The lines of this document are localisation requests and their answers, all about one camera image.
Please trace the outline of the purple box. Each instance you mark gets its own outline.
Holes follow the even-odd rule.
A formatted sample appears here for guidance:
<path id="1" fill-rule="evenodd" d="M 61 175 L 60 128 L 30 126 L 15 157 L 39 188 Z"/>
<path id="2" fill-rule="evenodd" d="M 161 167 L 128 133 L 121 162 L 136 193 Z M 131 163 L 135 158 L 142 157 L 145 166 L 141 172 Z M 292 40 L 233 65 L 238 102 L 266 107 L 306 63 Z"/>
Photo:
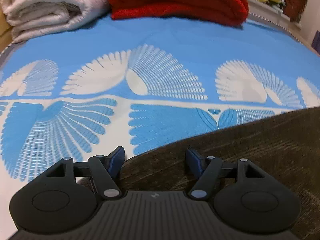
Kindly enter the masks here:
<path id="1" fill-rule="evenodd" d="M 319 30 L 316 31 L 311 46 L 315 51 L 317 51 L 317 53 L 320 53 L 320 31 Z"/>

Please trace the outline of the folded white blanket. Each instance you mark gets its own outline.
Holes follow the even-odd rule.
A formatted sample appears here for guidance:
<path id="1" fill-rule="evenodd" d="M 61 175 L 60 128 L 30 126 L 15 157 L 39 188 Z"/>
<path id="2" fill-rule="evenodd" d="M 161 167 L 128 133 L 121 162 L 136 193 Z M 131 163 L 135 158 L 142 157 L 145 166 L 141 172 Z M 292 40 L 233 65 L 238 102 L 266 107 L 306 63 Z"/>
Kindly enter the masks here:
<path id="1" fill-rule="evenodd" d="M 70 31 L 108 10 L 108 0 L 1 0 L 14 43 Z"/>

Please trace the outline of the red knitted blanket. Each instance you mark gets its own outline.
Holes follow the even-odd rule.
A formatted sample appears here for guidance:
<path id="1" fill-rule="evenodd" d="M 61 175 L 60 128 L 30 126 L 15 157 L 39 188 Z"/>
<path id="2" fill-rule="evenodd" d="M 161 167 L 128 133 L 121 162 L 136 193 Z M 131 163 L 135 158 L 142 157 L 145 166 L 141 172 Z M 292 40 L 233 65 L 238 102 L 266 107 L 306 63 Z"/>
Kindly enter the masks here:
<path id="1" fill-rule="evenodd" d="M 228 26 L 248 18 L 247 0 L 108 0 L 114 20 L 141 17 L 186 17 Z"/>

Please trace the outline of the dark brown corduroy pants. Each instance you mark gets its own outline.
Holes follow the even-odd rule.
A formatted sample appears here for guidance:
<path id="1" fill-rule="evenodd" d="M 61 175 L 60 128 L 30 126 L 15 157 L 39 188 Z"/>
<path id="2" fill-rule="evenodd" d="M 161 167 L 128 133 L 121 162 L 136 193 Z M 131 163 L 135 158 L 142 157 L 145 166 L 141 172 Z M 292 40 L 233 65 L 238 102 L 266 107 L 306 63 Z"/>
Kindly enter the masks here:
<path id="1" fill-rule="evenodd" d="M 126 190 L 189 189 L 195 177 L 185 168 L 185 150 L 233 163 L 246 158 L 296 193 L 302 205 L 292 232 L 319 239 L 319 108 L 307 108 L 183 139 L 143 152 L 124 163 Z"/>

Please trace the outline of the blue white patterned bedsheet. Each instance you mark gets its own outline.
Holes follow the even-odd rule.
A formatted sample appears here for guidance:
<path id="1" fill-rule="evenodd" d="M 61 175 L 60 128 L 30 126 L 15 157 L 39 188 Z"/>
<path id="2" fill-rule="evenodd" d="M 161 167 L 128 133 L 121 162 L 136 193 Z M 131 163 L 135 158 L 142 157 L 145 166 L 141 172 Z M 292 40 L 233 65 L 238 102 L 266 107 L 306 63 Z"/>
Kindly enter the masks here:
<path id="1" fill-rule="evenodd" d="M 132 158 L 184 138 L 319 106 L 319 56 L 279 29 L 182 18 L 114 21 L 1 53 L 1 239 L 11 197 L 64 157 Z"/>

